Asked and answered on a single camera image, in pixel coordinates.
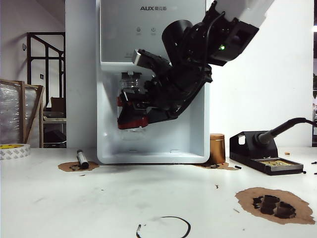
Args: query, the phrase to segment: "brown cylindrical container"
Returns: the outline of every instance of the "brown cylindrical container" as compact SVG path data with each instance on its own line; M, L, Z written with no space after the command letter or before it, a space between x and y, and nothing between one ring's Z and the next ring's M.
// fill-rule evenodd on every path
M210 134L210 157L208 161L214 164L221 164L226 161L224 134Z

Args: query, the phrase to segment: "masking tape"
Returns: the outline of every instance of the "masking tape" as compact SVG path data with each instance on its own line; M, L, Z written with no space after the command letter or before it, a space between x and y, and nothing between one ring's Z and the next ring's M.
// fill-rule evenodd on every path
M23 158L31 154L31 146L28 144L0 145L0 160Z

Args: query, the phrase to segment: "white table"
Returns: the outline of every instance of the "white table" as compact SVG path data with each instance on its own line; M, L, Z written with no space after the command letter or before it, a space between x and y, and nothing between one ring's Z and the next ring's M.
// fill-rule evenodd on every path
M290 156L284 156L286 150ZM96 158L94 150L84 152L90 160ZM189 238L317 236L316 224L280 225L255 217L235 198L256 186L290 191L310 203L316 221L317 165L311 162L317 160L317 148L280 148L282 158L303 163L307 174L272 177L229 159L242 169L100 166L67 173L57 166L76 161L75 149L31 153L0 162L2 238L134 238L139 224L161 216L186 219Z

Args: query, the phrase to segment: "black cable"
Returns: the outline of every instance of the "black cable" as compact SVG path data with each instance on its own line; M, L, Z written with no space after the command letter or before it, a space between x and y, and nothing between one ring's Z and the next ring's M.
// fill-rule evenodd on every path
M313 125L314 127L317 127L317 123L316 123L316 122L314 122L314 121L311 121L311 120L306 120L305 122L306 122L306 123L308 123L308 124Z
M222 16L225 15L225 12L223 11L218 17L216 17L210 24L209 27L207 29L207 33L206 33L206 42L205 42L205 55L204 55L204 60L203 60L203 67L202 67L202 72L205 72L205 65L207 64L207 57L208 57L208 46L209 46L209 35L210 35L210 31L212 26L214 25L214 23L221 18Z
M309 123L315 127L317 127L317 123L311 120L307 120L306 118L293 118L290 119L283 124L279 125L278 127L269 130L265 133L258 133L255 135L255 141L258 145L266 146L270 143L272 139L277 137L279 134L283 133L284 131L288 130L289 128L293 127L299 123Z

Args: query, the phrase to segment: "black wire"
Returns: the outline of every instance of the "black wire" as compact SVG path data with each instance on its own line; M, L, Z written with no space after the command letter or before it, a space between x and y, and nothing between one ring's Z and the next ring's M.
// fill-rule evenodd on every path
M205 42L205 55L204 55L204 60L203 60L203 67L202 67L202 72L205 72L205 65L207 64L207 56L208 56L208 46L209 46L209 34L212 26L214 23L221 18L222 16L225 15L225 12L223 11L218 17L216 17L209 25L207 33L206 33L206 42Z
M308 123L308 124L313 125L314 127L317 127L317 123L316 123L316 122L314 122L314 121L311 121L311 120L306 120L305 122L306 122L306 123Z

